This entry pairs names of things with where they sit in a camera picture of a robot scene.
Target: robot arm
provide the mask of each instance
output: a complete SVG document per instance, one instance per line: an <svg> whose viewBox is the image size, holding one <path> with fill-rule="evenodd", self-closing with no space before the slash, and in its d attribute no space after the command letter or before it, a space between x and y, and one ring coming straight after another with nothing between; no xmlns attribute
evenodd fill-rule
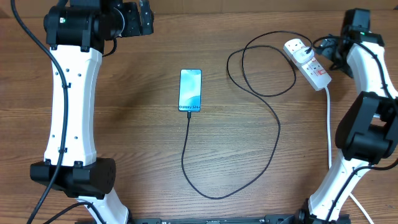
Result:
<svg viewBox="0 0 398 224"><path fill-rule="evenodd" d="M377 55L383 68L387 89L392 97L396 98L398 92L391 83L384 62L384 47L381 46L384 44L380 44L382 40L380 42L378 39L381 36L370 33L366 24L368 26L370 24L369 11L361 9L347 11L342 36L358 37L353 33L359 33L360 37L370 36L370 38L365 38L369 42L359 40ZM322 45L332 48L331 43L336 42L324 40ZM339 46L336 44L333 50L328 49L328 52L325 52L325 49L322 50L323 52L318 53L325 55L335 64L339 64L343 72L352 75L359 96L341 120L336 131L338 156L319 189L308 200L308 218L319 222L327 219L333 201L352 171L362 166L377 164L382 158L389 157L397 146L398 139L396 136L398 120L395 112L392 112L391 101L387 99L383 89L380 70L375 59L358 44L348 44L343 41L340 41ZM386 125L382 127L371 124L373 117L385 121ZM369 169L363 169L351 179L336 202L330 219L326 221L330 222L339 218L340 209L349 193L367 171Z"/></svg>
<svg viewBox="0 0 398 224"><path fill-rule="evenodd" d="M105 40L153 33L149 2L122 0L62 1L44 19L46 43L63 69L68 83L68 126L65 153L52 188L79 202L89 202L102 218L88 208L97 223L132 223L130 211L113 189L116 163L97 158L93 137L95 86ZM48 185L59 157L63 126L63 86L53 64L53 106L49 143L44 161L30 166L30 178Z"/></svg>

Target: smartphone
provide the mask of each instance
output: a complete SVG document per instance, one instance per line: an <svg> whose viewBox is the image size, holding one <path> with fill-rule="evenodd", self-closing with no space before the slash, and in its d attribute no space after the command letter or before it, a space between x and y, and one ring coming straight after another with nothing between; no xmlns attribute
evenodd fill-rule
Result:
<svg viewBox="0 0 398 224"><path fill-rule="evenodd" d="M201 70L183 69L180 76L178 110L199 112L201 103Z"/></svg>

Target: power strip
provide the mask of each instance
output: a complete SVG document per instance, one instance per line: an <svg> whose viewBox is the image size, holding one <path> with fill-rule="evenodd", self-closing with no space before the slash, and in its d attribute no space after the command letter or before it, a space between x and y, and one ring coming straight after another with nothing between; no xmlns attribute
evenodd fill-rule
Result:
<svg viewBox="0 0 398 224"><path fill-rule="evenodd" d="M292 39L284 45L287 55L292 59L293 63L311 86L318 91L326 87L330 83L331 78L314 57L313 50L310 53L306 53L308 48L300 39Z"/></svg>

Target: wood grain surface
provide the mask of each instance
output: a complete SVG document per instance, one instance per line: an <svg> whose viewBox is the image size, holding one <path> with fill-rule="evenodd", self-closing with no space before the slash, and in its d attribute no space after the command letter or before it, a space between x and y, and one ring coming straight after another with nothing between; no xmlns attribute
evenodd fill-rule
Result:
<svg viewBox="0 0 398 224"><path fill-rule="evenodd" d="M180 159L187 115L178 112L180 70L203 70L202 110L193 113L185 168L203 193L221 196L243 186L264 168L277 134L275 118L257 98L228 79L226 59L257 35L292 30L311 39L338 35L343 11L273 12L157 16L155 34L120 39L98 75L94 134L100 157L117 163L115 189L136 218L258 217L294 213L327 173L326 94L315 92L297 74L287 93L266 100L282 129L267 172L242 192L224 200L198 195L184 179ZM398 86L398 14L373 11L372 31L386 43L386 63ZM42 19L25 19L45 41ZM273 34L257 43L282 48L290 34ZM232 76L243 84L241 57L231 59ZM331 63L319 57L326 68ZM293 82L287 62L272 49L250 50L245 69L252 86L272 94ZM31 163L43 159L50 131L50 60L14 19L0 20L0 222L24 223L44 186L29 178ZM356 98L354 82L330 72L334 132ZM381 162L390 164L397 157ZM371 171L354 195L375 223L397 223L398 169ZM37 215L42 223L75 200L51 191ZM342 213L367 223L348 199ZM90 219L84 208L58 223Z"/></svg>

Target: black charging cable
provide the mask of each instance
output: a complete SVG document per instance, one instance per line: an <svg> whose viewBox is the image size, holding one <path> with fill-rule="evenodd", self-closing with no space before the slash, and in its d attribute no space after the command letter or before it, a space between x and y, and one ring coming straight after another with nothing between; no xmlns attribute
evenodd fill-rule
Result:
<svg viewBox="0 0 398 224"><path fill-rule="evenodd" d="M262 99L261 97L279 96L279 95L284 94L284 93L286 93L287 91L289 91L289 90L295 85L296 78L297 78L297 76L296 76L296 71L295 71L294 64L290 61L290 59L288 58L288 56L286 56L286 55L285 55L281 50L279 50L278 48L273 47L273 46L270 46L270 45L255 45L255 46L251 46L251 47L249 47L249 45L250 45L252 42L254 42L255 40L257 40L258 38L260 38L260 37L264 37L265 35L275 34L275 33L288 33L288 34L295 34L295 35L299 35L299 36L301 36L301 37L304 37L304 38L307 39L307 40L310 42L310 44L311 44L310 48L307 50L307 53L310 53L310 51L311 51L311 49L312 49L312 41L311 41L308 37L306 37L306 36L304 36L304 35L302 35L302 34L296 33L296 32L280 30L280 31L268 32L268 33L266 33L266 34L262 34L262 35L260 35L260 36L258 36L258 37L256 37L256 38L252 39L248 44L246 44L245 48L243 48L243 49L241 49L241 50L237 50L237 51L231 53L231 55L229 55L229 57L228 57L228 59L227 59L227 62L226 62L226 71L227 71L227 74L228 74L228 76L229 76L229 79L231 79L231 81L232 81L237 87L239 87L240 89L244 90L245 92L247 92L247 93L249 93L249 94L251 94L251 95L257 97L257 98L258 98L259 100L261 100L265 105L267 105L267 107L271 110L272 114L275 116L275 120L277 121L277 124L278 124L278 133L277 133L277 137L276 137L276 140L275 140L274 148L273 148L273 150L272 150L272 153L271 153L271 156L270 156L270 158L269 158L269 160L268 160L267 165L266 165L265 168L260 172L259 175L257 175L254 179L252 179L252 181L248 182L246 185L244 185L243 187L239 188L238 190L235 190L234 192L231 192L230 194L227 194L227 195L222 196L222 197L210 197L210 196L207 196L207 195L203 194L202 192L200 192L200 191L191 183L191 181L190 181L190 179L188 178L187 174L185 173L185 169L184 169L184 162L183 162L183 160L184 160L184 155L185 155L185 148L186 148L186 146L187 146L188 132L189 132L189 124L190 124L190 119L191 119L191 112L188 112L188 114L187 114L187 118L188 118L187 133L186 133L186 135L185 135L185 142L184 142L184 147L183 147L182 156L181 156L181 167L182 167L182 172L183 172L183 174L184 174L184 176L185 176L185 179L188 181L188 183L191 185L191 187L192 187L196 192L198 192L198 194L200 194L201 196L203 196L203 197L205 197L205 198L212 199L212 200L220 200L220 199L227 198L227 197L229 197L229 196L231 196L231 195L234 195L234 194L238 193L239 191L245 189L246 187L248 187L249 185L251 185L253 182L255 182L258 178L260 178L261 175L262 175L263 173L265 173L265 171L267 170L267 168L269 167L269 165L270 165L270 163L271 163L272 158L274 157L275 150L276 150L276 147L277 147L277 145L278 145L278 140L279 140L279 136L280 136L280 121L279 121L279 118L278 118L276 112L274 111L274 109L272 109L272 107L271 107L264 99ZM271 49L274 49L274 50L278 51L278 52L286 59L286 61L289 63L289 65L290 65L290 67L292 68L292 71L293 71L294 81L293 81L293 83L291 84L291 86L288 87L288 89L286 89L286 90L284 90L284 91L282 91L282 92L280 92L280 93L273 94L273 95L263 95L263 94L261 94L261 93L258 93L256 90L254 90L253 87L250 85L249 80L248 80L248 78L247 78L247 76L246 76L246 73L244 72L244 53L245 53L248 49L255 49L255 48L260 48L260 47L271 48ZM230 72L229 72L229 60L231 59L231 57L232 57L234 54L239 53L239 52L242 52L242 71L243 71L243 77L244 77L244 80L245 80L246 84L248 85L248 87L250 88L251 91L250 91L250 90L247 90L247 89L243 88L241 85L237 84L237 83L235 82L235 80L232 78L232 76L231 76L231 74L230 74Z"/></svg>
<svg viewBox="0 0 398 224"><path fill-rule="evenodd" d="M117 47L118 47L118 40L115 37L113 39L113 48L112 48L112 50L109 53L102 55L102 57L107 57L109 55L112 55L113 53L116 52Z"/></svg>

